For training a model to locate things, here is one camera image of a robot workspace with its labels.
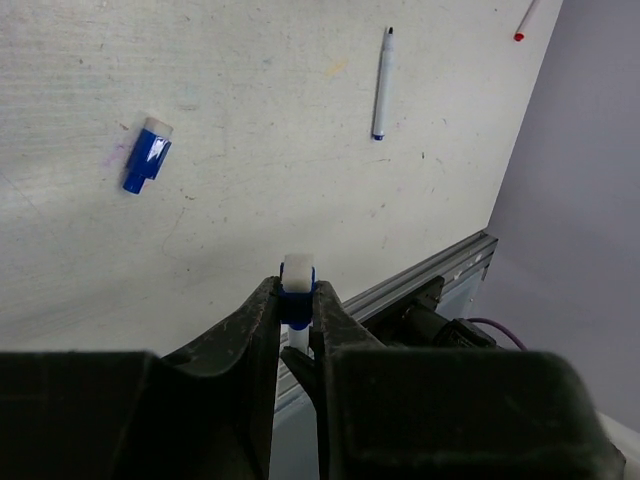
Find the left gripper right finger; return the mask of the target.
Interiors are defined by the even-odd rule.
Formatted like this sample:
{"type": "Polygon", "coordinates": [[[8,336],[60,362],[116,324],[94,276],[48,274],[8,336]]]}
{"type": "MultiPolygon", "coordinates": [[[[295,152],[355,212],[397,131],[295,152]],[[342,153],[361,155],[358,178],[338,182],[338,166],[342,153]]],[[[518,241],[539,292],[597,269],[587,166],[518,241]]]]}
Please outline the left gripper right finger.
{"type": "Polygon", "coordinates": [[[323,479],[620,479],[586,387],[539,351],[382,344],[321,281],[311,347],[282,351],[311,398],[323,479]]]}

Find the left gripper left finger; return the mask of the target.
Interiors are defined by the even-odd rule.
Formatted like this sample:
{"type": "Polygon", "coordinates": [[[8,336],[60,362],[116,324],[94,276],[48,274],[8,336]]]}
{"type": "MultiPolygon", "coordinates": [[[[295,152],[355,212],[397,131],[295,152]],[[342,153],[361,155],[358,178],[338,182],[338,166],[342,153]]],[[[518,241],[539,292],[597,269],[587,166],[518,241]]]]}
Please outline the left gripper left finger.
{"type": "Polygon", "coordinates": [[[264,479],[279,281],[175,350],[1,356],[5,479],[264,479]]]}

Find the white pen blue end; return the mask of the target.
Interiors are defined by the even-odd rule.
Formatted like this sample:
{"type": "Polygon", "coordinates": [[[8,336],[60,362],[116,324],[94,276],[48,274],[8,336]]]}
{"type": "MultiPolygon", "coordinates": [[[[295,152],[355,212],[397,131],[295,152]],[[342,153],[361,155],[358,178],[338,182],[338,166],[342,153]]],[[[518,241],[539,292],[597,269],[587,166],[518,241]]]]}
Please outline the white pen blue end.
{"type": "Polygon", "coordinates": [[[280,265],[279,317],[286,326],[288,346],[307,355],[313,318],[316,269],[312,254],[287,254],[280,265]]]}

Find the blue pen cap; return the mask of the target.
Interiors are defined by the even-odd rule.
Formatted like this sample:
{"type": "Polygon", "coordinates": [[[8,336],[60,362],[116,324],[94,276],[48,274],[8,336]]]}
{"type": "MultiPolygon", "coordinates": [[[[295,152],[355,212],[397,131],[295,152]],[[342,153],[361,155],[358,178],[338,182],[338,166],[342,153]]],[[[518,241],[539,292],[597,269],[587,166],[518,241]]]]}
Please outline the blue pen cap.
{"type": "Polygon", "coordinates": [[[172,145],[173,128],[147,117],[130,152],[122,188],[139,194],[147,181],[156,179],[172,145]]]}

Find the white pen red end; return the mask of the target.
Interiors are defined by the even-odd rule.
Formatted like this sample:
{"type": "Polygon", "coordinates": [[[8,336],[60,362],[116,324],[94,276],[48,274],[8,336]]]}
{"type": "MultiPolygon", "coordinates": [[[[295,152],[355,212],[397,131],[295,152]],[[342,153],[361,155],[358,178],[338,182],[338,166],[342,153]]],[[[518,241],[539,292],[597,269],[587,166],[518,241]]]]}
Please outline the white pen red end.
{"type": "Polygon", "coordinates": [[[526,29],[530,20],[539,4],[539,0],[531,0],[525,13],[523,14],[520,23],[514,31],[512,36],[513,40],[517,43],[522,42],[526,38],[526,29]]]}

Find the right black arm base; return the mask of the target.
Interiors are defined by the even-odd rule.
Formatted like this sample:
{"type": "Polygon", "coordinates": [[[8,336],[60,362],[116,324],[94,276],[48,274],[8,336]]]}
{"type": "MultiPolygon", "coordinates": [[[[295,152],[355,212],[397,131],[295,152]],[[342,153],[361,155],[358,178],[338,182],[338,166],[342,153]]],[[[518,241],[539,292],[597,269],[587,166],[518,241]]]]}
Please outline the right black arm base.
{"type": "Polygon", "coordinates": [[[436,276],[367,318],[364,328],[386,346],[498,349],[495,339],[468,320],[436,312],[444,284],[436,276]]]}

